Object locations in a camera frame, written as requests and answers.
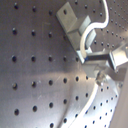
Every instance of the metal mount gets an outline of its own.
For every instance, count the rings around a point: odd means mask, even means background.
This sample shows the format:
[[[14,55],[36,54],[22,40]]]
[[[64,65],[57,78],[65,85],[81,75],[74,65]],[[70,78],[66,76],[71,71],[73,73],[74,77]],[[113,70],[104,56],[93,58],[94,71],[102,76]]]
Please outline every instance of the metal mount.
[[[73,9],[71,8],[69,2],[67,2],[56,14],[61,26],[63,27],[69,41],[71,42],[74,50],[80,50],[80,39],[87,28],[87,26],[91,23],[89,16],[84,16],[82,18],[77,18]],[[85,49],[88,49],[93,40],[96,37],[96,32],[93,30],[88,38],[87,43],[85,45]]]

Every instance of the wire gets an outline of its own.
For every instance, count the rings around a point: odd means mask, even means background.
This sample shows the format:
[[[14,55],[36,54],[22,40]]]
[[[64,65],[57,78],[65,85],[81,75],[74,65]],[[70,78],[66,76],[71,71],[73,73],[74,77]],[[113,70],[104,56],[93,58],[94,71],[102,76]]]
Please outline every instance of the wire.
[[[96,94],[97,94],[97,90],[98,90],[98,85],[95,83],[92,94],[91,94],[88,102],[86,103],[85,107],[82,109],[80,114],[77,116],[77,118],[69,126],[69,128],[81,128],[82,127],[82,126],[80,127],[80,125],[82,125],[82,123],[80,123],[80,122],[81,122],[83,116],[85,115],[85,112],[87,112],[87,110],[91,106],[92,102],[94,101]]]
[[[90,24],[86,28],[86,30],[84,31],[84,33],[83,33],[83,35],[81,37],[81,40],[80,40],[80,51],[81,51],[81,55],[82,55],[83,58],[87,57],[87,53],[85,51],[85,43],[86,43],[86,39],[87,39],[88,34],[95,28],[105,28],[108,25],[109,12],[108,12],[108,6],[107,6],[106,0],[103,0],[103,3],[104,3],[105,16],[106,16],[105,22],[104,23],[95,22],[95,23]]]
[[[95,28],[105,28],[108,23],[109,23],[109,12],[108,12],[108,6],[107,6],[107,2],[106,0],[103,0],[104,3],[104,8],[105,8],[105,22],[104,23],[92,23],[90,24],[86,30],[84,31],[82,37],[81,37],[81,41],[80,41],[80,51],[81,51],[81,55],[83,58],[87,57],[87,53],[85,51],[85,43],[86,43],[86,38],[88,36],[88,34]],[[82,125],[80,123],[81,119],[83,118],[85,112],[90,108],[92,102],[94,101],[96,94],[97,94],[97,90],[98,90],[98,85],[95,83],[92,94],[88,100],[88,102],[86,103],[86,105],[84,106],[84,108],[82,109],[82,111],[80,112],[80,114],[77,116],[77,118],[72,122],[72,124],[69,126],[69,128],[75,128],[75,127],[80,127],[80,125]]]

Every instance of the perforated metal panel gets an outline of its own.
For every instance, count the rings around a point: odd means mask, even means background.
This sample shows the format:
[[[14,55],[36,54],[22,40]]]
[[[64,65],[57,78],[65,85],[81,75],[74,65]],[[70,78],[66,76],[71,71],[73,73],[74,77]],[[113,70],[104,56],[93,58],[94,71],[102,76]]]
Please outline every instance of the perforated metal panel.
[[[65,36],[56,12],[67,0],[0,1],[0,128],[68,128],[87,103],[88,78]],[[77,17],[103,22],[99,0],[69,0]],[[127,37],[127,0],[107,0],[109,25],[96,29],[93,51]],[[83,128],[109,127],[118,97],[99,87],[85,112]]]

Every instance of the hole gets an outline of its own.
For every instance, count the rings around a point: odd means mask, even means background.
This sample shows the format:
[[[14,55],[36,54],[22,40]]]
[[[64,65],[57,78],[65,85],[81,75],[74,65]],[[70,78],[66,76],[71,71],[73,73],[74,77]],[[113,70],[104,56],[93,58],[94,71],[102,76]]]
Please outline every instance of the hole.
[[[88,110],[85,112],[85,114],[87,114],[88,113]]]
[[[48,60],[49,60],[50,62],[52,62],[52,56],[49,56]]]
[[[113,23],[113,19],[111,19],[111,23]]]
[[[33,112],[37,111],[37,106],[33,106]]]
[[[103,88],[101,88],[101,92],[103,92]]]
[[[86,97],[88,97],[88,93],[86,93],[86,95],[85,95]]]
[[[76,96],[76,101],[78,101],[79,100],[79,97],[78,96]]]
[[[49,80],[49,85],[52,86],[53,85],[53,81]]]
[[[18,88],[17,83],[14,83],[14,84],[13,84],[13,89],[14,89],[14,90],[17,90],[17,88]]]
[[[109,43],[107,44],[107,47],[109,47]]]
[[[94,44],[96,44],[96,40],[94,41]]]
[[[88,80],[88,76],[86,76],[86,80]]]
[[[65,15],[67,14],[67,10],[64,10],[64,14],[65,14]]]
[[[67,83],[67,78],[64,78],[63,82],[66,84]]]
[[[36,6],[33,6],[33,7],[32,7],[32,11],[33,11],[33,12],[36,12]]]
[[[36,87],[36,82],[35,82],[35,81],[32,82],[32,87],[33,87],[33,88]]]
[[[100,16],[102,16],[102,13],[100,13]]]
[[[19,115],[19,110],[18,110],[18,109],[15,109],[14,114],[15,114],[16,116],[18,116],[18,115]]]
[[[75,115],[75,118],[78,116],[78,114]]]
[[[66,122],[67,122],[67,119],[65,118],[65,119],[64,119],[64,123],[66,123]]]
[[[53,108],[53,103],[50,103],[50,104],[49,104],[49,107],[50,107],[50,108]]]
[[[95,120],[93,121],[93,124],[95,124]]]
[[[35,32],[35,30],[32,30],[32,36],[35,36],[36,35],[36,32]]]
[[[12,33],[13,33],[13,35],[17,35],[17,30],[16,30],[16,28],[13,28],[13,29],[12,29]]]
[[[12,61],[15,63],[17,61],[16,56],[12,56]]]
[[[85,5],[84,7],[85,7],[85,9],[87,9],[88,8],[88,5]]]
[[[64,35],[63,38],[64,38],[64,40],[67,40],[67,36],[66,35]]]
[[[52,38],[52,32],[48,33],[49,38]]]
[[[96,106],[94,106],[93,109],[95,110],[96,109]]]
[[[31,61],[32,62],[35,62],[36,61],[36,57],[34,55],[31,57]]]
[[[103,46],[103,45],[104,45],[104,43],[103,43],[103,42],[101,42],[101,45]]]
[[[66,58],[66,56],[64,56],[64,57],[63,57],[63,60],[64,60],[64,62],[66,62],[66,61],[67,61],[67,58]]]
[[[51,123],[51,124],[50,124],[50,128],[53,128],[53,127],[54,127],[54,124],[53,124],[53,123]]]
[[[96,12],[96,10],[95,9],[93,9],[93,13],[95,13]]]
[[[78,62],[79,61],[79,58],[78,57],[76,57],[76,62]]]
[[[78,76],[76,77],[76,81],[77,81],[77,82],[79,81],[79,77],[78,77]]]
[[[15,9],[18,9],[18,8],[19,8],[19,6],[18,6],[17,3],[14,4],[14,8],[15,8]]]
[[[64,104],[67,104],[67,100],[66,100],[66,99],[64,99],[63,103],[64,103]]]
[[[76,4],[76,5],[78,4],[78,1],[77,1],[77,0],[75,0],[75,4]]]
[[[49,10],[49,15],[52,16],[52,14],[53,14],[53,11]]]

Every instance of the white cable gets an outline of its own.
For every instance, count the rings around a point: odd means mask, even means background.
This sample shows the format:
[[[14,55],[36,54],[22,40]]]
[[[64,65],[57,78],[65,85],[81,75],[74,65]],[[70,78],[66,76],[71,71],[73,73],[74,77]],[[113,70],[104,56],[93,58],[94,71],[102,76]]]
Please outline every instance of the white cable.
[[[104,3],[104,8],[105,8],[105,22],[104,23],[92,23],[90,24],[86,30],[84,31],[82,37],[81,37],[81,41],[80,41],[80,51],[82,54],[83,58],[87,57],[86,51],[85,51],[85,42],[86,42],[86,38],[88,36],[88,34],[95,28],[105,28],[108,25],[109,22],[109,12],[108,12],[108,6],[107,6],[107,2],[106,0],[103,0]],[[77,118],[72,122],[72,124],[69,126],[69,128],[75,128],[75,127],[80,127],[80,125],[82,125],[80,123],[81,119],[83,118],[85,112],[90,108],[92,102],[94,101],[96,94],[97,94],[97,90],[98,90],[98,85],[95,83],[92,94],[88,100],[88,102],[86,103],[86,105],[84,106],[84,108],[82,109],[82,111],[80,112],[80,114],[77,116]]]
[[[85,107],[82,109],[80,114],[77,116],[77,118],[69,126],[69,128],[82,128],[82,126],[80,127],[80,125],[82,125],[82,123],[80,123],[80,122],[83,119],[83,116],[85,115],[85,112],[89,109],[89,107],[91,106],[92,102],[94,101],[94,99],[96,97],[96,94],[97,94],[97,90],[98,90],[98,85],[95,83],[93,91],[92,91],[92,94],[91,94],[88,102],[86,103]]]
[[[95,28],[105,28],[107,25],[108,25],[108,22],[109,22],[109,12],[108,12],[108,6],[107,6],[107,2],[106,0],[103,0],[103,3],[104,3],[104,8],[105,8],[105,16],[106,16],[106,19],[105,19],[105,22],[104,23],[98,23],[98,22],[95,22],[95,23],[92,23],[90,24],[86,30],[84,31],[82,37],[81,37],[81,41],[80,41],[80,51],[81,51],[81,54],[82,54],[82,57],[83,58],[86,58],[87,57],[87,53],[85,51],[85,43],[86,43],[86,38],[88,36],[88,34]]]

